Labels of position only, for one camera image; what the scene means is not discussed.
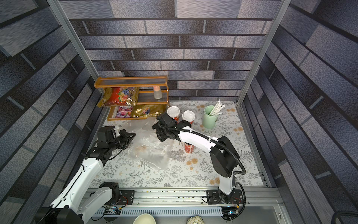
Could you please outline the white bowl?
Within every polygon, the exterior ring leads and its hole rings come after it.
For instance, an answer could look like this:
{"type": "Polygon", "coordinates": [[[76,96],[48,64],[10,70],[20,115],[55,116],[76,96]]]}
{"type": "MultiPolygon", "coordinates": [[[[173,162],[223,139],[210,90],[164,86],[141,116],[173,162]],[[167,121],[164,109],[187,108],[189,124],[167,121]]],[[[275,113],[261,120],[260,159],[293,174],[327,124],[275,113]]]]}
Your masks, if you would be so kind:
{"type": "Polygon", "coordinates": [[[156,224],[155,218],[150,214],[141,214],[133,222],[133,224],[156,224]]]}

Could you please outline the orange two-tier shelf rack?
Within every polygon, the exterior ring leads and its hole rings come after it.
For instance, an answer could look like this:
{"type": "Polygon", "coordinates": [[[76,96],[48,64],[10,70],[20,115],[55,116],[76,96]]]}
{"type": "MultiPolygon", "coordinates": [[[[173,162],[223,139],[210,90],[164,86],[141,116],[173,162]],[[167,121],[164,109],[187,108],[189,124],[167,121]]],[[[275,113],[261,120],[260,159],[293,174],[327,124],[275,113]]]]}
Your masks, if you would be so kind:
{"type": "MultiPolygon", "coordinates": [[[[139,87],[139,98],[137,105],[158,105],[165,104],[168,108],[169,90],[162,91],[162,99],[155,99],[153,87],[168,87],[167,76],[152,77],[99,77],[97,78],[95,88],[112,88],[112,87],[139,87]]],[[[118,106],[110,106],[108,121],[130,120],[130,119],[147,119],[147,118],[115,118],[118,106]]]]}

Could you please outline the green straw holder cup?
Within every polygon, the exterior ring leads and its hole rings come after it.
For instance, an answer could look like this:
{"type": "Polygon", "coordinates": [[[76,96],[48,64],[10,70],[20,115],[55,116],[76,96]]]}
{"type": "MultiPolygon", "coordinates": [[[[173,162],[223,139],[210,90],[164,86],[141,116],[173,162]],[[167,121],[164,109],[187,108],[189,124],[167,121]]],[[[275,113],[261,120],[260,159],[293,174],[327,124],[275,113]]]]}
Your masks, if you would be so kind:
{"type": "Polygon", "coordinates": [[[204,108],[202,125],[206,129],[213,129],[216,125],[218,115],[212,116],[210,113],[214,109],[214,105],[208,105],[204,108]]]}

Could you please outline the red cup white lid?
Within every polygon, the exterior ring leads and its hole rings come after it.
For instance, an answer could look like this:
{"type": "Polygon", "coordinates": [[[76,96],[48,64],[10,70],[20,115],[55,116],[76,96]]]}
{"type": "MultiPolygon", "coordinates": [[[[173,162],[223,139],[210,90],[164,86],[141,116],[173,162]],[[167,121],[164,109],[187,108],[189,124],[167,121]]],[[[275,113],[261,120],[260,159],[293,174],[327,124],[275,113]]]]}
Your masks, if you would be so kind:
{"type": "Polygon", "coordinates": [[[177,106],[171,106],[167,109],[167,114],[177,123],[179,121],[180,109],[177,106]]]}
{"type": "Polygon", "coordinates": [[[195,113],[189,110],[184,111],[182,114],[182,119],[188,121],[191,125],[193,124],[195,117],[195,113]]]}

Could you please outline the red cup black lid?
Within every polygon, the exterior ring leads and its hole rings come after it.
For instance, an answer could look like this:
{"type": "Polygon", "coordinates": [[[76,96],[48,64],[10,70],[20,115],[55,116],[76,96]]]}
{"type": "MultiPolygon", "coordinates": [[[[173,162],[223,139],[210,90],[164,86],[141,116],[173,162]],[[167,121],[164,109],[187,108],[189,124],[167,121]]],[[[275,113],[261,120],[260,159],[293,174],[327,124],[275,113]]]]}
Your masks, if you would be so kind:
{"type": "Polygon", "coordinates": [[[177,128],[178,128],[178,129],[183,129],[183,128],[185,128],[185,127],[191,128],[192,125],[190,124],[190,122],[185,121],[185,120],[182,120],[182,121],[180,121],[180,122],[177,124],[177,128]]]}
{"type": "Polygon", "coordinates": [[[187,154],[191,154],[194,151],[195,146],[188,144],[188,143],[184,143],[184,150],[187,154]]]}

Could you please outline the white wrapped straws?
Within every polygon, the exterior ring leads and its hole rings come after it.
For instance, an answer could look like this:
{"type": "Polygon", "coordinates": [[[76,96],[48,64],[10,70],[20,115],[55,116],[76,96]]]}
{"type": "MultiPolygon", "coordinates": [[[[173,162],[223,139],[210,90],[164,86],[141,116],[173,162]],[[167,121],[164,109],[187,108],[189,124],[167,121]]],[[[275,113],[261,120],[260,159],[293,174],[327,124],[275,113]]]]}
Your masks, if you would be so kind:
{"type": "Polygon", "coordinates": [[[212,109],[212,111],[210,112],[210,116],[217,116],[221,113],[221,110],[225,107],[224,104],[221,103],[220,100],[218,100],[218,102],[216,103],[216,105],[214,106],[214,108],[212,109]]]}

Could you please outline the gold snack bag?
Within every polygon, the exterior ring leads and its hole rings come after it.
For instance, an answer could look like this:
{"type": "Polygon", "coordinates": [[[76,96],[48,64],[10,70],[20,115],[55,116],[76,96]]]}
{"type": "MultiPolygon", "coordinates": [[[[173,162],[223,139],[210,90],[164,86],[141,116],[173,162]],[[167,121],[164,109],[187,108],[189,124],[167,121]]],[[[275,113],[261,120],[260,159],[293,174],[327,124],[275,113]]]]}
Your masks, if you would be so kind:
{"type": "Polygon", "coordinates": [[[167,109],[165,104],[158,105],[137,105],[132,109],[131,116],[133,118],[149,118],[158,117],[167,109]]]}

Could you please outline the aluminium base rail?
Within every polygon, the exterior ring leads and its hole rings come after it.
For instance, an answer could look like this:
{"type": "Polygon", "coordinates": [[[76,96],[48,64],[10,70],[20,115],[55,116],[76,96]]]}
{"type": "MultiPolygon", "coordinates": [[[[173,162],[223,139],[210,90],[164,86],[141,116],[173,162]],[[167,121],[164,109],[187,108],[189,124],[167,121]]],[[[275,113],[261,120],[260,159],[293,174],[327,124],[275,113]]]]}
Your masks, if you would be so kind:
{"type": "Polygon", "coordinates": [[[237,187],[227,202],[217,189],[120,189],[106,184],[97,190],[64,191],[51,206],[72,209],[83,221],[101,216],[220,216],[233,220],[243,207],[273,207],[278,211],[284,202],[275,188],[237,187]]]}

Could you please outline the small pink white bottle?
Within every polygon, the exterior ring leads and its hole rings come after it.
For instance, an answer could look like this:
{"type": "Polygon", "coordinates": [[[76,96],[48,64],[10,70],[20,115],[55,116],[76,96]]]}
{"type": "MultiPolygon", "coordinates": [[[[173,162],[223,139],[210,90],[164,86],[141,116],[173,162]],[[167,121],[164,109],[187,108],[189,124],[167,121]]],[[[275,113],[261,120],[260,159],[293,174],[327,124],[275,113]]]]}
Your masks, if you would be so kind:
{"type": "Polygon", "coordinates": [[[162,99],[163,95],[160,86],[153,87],[153,95],[155,99],[162,99]]]}

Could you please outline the patterned round object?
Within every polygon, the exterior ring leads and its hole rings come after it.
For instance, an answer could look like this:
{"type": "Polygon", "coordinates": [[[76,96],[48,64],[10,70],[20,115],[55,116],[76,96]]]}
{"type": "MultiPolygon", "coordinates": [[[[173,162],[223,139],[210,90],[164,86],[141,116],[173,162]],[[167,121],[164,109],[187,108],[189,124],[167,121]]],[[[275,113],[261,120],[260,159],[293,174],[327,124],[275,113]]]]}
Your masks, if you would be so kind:
{"type": "Polygon", "coordinates": [[[186,224],[205,224],[204,220],[200,216],[190,217],[186,224]]]}

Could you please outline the colourful candy bag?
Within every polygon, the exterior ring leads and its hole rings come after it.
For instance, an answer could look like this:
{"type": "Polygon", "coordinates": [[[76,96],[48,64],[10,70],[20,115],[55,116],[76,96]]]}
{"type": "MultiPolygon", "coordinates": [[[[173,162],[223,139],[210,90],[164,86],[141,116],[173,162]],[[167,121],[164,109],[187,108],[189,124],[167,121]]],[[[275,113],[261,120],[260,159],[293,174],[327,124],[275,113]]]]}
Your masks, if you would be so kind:
{"type": "Polygon", "coordinates": [[[115,118],[131,118],[132,106],[118,106],[115,118]]]}

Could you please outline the clear plastic carrier bag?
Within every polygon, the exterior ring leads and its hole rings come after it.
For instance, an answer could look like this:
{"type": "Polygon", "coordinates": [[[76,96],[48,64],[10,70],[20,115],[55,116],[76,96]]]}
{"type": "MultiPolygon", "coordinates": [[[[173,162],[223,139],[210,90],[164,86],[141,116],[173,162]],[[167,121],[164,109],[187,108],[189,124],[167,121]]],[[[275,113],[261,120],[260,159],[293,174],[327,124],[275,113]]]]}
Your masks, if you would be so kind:
{"type": "Polygon", "coordinates": [[[156,118],[130,120],[123,125],[128,133],[135,133],[128,148],[129,157],[141,160],[150,167],[161,170],[167,169],[173,140],[161,142],[152,126],[157,123],[156,118]]]}

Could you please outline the red cup black lid front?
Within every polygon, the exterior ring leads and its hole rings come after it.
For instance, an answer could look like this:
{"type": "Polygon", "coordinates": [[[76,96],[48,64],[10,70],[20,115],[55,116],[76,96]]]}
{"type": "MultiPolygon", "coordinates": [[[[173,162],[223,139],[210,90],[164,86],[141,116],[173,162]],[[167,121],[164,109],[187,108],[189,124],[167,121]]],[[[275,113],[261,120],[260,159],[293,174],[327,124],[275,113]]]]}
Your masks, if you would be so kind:
{"type": "Polygon", "coordinates": [[[191,154],[194,151],[195,146],[188,144],[188,143],[184,143],[184,150],[187,154],[191,154]]]}

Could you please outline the red cup white lid right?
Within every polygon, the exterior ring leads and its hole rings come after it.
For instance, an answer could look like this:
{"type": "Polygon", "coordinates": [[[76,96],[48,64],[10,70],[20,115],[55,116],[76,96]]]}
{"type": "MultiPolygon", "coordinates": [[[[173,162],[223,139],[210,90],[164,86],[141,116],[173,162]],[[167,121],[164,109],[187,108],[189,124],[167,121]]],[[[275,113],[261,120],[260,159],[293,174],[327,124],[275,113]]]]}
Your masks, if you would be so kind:
{"type": "Polygon", "coordinates": [[[193,124],[195,117],[195,113],[189,110],[184,111],[182,114],[182,119],[188,121],[191,125],[193,124]]]}

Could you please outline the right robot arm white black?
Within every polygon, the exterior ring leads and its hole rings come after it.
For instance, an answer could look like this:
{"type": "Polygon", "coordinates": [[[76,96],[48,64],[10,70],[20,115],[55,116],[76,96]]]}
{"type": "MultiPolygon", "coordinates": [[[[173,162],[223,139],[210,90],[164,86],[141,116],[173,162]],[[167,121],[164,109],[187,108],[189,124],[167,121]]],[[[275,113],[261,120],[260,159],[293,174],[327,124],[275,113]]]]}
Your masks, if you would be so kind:
{"type": "Polygon", "coordinates": [[[208,153],[214,170],[220,176],[218,192],[218,203],[229,204],[235,200],[235,175],[245,175],[246,169],[240,161],[240,156],[229,140],[222,136],[214,138],[197,132],[191,128],[188,121],[177,122],[167,113],[157,117],[157,122],[152,125],[156,131],[157,138],[164,142],[167,139],[192,145],[208,153]]]}

